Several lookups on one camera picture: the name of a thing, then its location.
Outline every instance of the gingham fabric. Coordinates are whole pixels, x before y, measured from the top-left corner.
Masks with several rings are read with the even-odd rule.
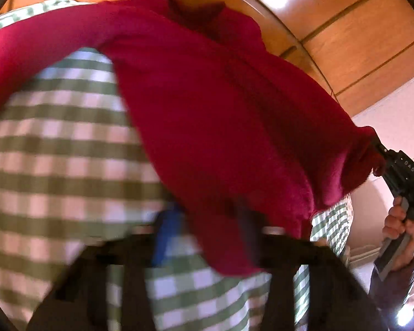
[[[0,16],[0,28],[52,9],[49,0]],[[43,33],[35,38],[43,38]],[[46,68],[0,113],[0,306],[24,330],[59,273],[93,238],[149,224],[169,196],[129,125],[111,62],[83,48]],[[347,200],[313,220],[339,254],[351,217]],[[186,228],[161,268],[147,272],[158,330],[252,330],[263,315],[270,275],[222,277],[204,262]],[[109,329],[119,329],[122,269],[108,283]],[[294,277],[296,321],[308,307],[309,276]]]

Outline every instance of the blue object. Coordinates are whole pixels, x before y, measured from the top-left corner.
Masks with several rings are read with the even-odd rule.
[[[155,235],[152,266],[160,266],[165,262],[169,243],[179,233],[181,227],[182,212],[177,203],[172,203],[170,208],[162,213],[162,224]]]

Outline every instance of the white wall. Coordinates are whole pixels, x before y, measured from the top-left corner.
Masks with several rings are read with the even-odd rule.
[[[353,118],[358,126],[372,126],[383,145],[403,150],[414,159],[414,78]],[[351,248],[379,245],[381,229],[392,195],[382,178],[370,179],[352,193],[354,221],[348,244]]]

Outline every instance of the hand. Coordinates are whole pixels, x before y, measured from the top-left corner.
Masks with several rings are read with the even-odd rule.
[[[383,237],[397,239],[405,231],[411,236],[405,250],[394,260],[391,271],[396,271],[408,265],[414,257],[414,221],[406,220],[403,223],[406,218],[406,211],[401,206],[402,197],[396,197],[392,204],[394,206],[385,218],[385,226],[382,229]]]
[[[317,241],[313,242],[316,246],[328,246],[327,238],[319,238]]]

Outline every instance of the red towel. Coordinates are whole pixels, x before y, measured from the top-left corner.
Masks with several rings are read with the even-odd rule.
[[[258,25],[222,4],[124,0],[47,12],[0,30],[0,108],[23,82],[81,47],[114,66],[161,181],[186,210],[207,262],[257,268],[233,211],[239,199],[293,237],[363,183],[381,157],[372,128],[304,72],[266,52]]]

